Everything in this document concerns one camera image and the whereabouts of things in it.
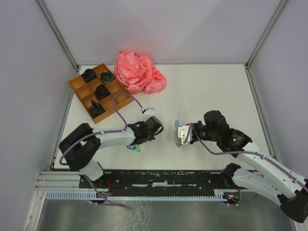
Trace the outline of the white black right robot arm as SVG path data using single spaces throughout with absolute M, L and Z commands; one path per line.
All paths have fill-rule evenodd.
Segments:
M 215 142 L 221 150 L 219 155 L 230 154 L 259 172 L 254 176 L 241 166 L 230 163 L 220 177 L 224 187 L 237 185 L 250 189 L 276 203 L 292 220 L 303 223 L 308 217 L 307 178 L 266 154 L 243 132 L 230 128 L 220 111 L 205 113 L 204 121 L 204 124 L 200 121 L 190 123 L 188 130 L 180 135 L 181 143 Z

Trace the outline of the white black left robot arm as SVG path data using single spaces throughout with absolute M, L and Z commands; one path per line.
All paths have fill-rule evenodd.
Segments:
M 82 173 L 91 184 L 100 188 L 106 184 L 106 175 L 103 167 L 93 160 L 99 149 L 141 145 L 154 140 L 163 129 L 162 123 L 155 116 L 115 129 L 94 129 L 88 123 L 82 123 L 60 142 L 62 156 L 59 164 Z

